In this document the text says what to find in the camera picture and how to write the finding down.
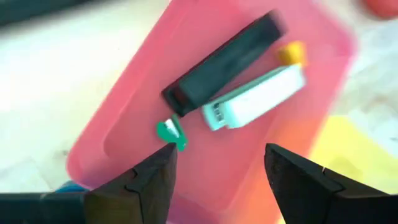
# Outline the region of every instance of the green plastic piece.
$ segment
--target green plastic piece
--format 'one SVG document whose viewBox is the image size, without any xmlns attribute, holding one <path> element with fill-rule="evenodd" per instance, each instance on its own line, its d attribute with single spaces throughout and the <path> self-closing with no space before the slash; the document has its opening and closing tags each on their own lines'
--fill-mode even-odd
<svg viewBox="0 0 398 224">
<path fill-rule="evenodd" d="M 174 142 L 179 151 L 184 151 L 187 145 L 187 137 L 178 121 L 177 115 L 173 114 L 171 122 L 168 121 L 156 124 L 156 134 L 167 143 Z"/>
</svg>

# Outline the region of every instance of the yellow plastic piece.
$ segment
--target yellow plastic piece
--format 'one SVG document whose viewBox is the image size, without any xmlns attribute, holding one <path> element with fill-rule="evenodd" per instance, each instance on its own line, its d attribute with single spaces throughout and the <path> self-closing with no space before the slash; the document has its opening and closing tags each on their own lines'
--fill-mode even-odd
<svg viewBox="0 0 398 224">
<path fill-rule="evenodd" d="M 343 116 L 328 118 L 309 158 L 385 193 L 398 194 L 398 159 Z M 280 218 L 277 223 L 285 222 Z"/>
<path fill-rule="evenodd" d="M 278 50 L 278 58 L 282 65 L 300 64 L 302 67 L 307 65 L 304 43 L 294 41 Z"/>
</svg>

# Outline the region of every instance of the pink tray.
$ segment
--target pink tray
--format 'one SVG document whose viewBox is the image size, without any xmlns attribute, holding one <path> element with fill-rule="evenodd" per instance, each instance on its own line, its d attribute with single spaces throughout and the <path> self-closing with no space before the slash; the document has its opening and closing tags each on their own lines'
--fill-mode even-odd
<svg viewBox="0 0 398 224">
<path fill-rule="evenodd" d="M 178 154 L 169 219 L 227 220 L 239 191 L 253 180 L 249 170 L 266 142 L 307 155 L 353 54 L 348 34 L 310 0 L 174 0 L 73 147 L 67 165 L 72 179 L 95 188 L 160 149 L 165 143 L 155 124 L 173 113 L 161 90 L 271 9 L 287 33 L 221 93 L 278 67 L 275 50 L 292 40 L 307 45 L 307 86 L 240 129 L 211 132 L 200 110 L 182 118 L 188 145 Z M 271 192 L 266 184 L 264 189 Z M 273 201 L 272 194 L 264 200 Z M 263 215 L 275 218 L 276 205 L 268 209 Z"/>
</svg>

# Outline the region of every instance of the red object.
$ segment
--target red object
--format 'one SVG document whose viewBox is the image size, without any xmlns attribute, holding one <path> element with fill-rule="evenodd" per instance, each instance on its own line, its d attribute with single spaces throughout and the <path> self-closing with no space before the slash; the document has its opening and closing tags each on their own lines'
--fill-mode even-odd
<svg viewBox="0 0 398 224">
<path fill-rule="evenodd" d="M 353 54 L 349 35 L 317 7 L 312 0 L 172 1 L 73 147 L 72 179 L 95 188 L 164 146 L 155 124 L 173 112 L 160 92 L 275 9 L 287 33 L 221 94 L 277 68 L 276 50 L 293 40 L 307 47 L 305 88 L 239 129 L 212 132 L 201 110 L 183 117 L 188 144 L 178 154 L 169 214 L 172 223 L 275 221 L 279 212 L 262 161 L 266 142 L 308 154 Z"/>
<path fill-rule="evenodd" d="M 398 0 L 364 0 L 365 5 L 382 19 L 398 16 Z"/>
</svg>

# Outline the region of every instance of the yellow cap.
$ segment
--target yellow cap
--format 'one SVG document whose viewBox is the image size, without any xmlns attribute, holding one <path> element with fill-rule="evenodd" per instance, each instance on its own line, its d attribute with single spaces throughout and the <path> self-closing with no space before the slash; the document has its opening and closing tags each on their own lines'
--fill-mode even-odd
<svg viewBox="0 0 398 224">
<path fill-rule="evenodd" d="M 301 41 L 294 41 L 278 50 L 278 58 L 282 65 L 307 65 L 305 46 Z"/>
</svg>

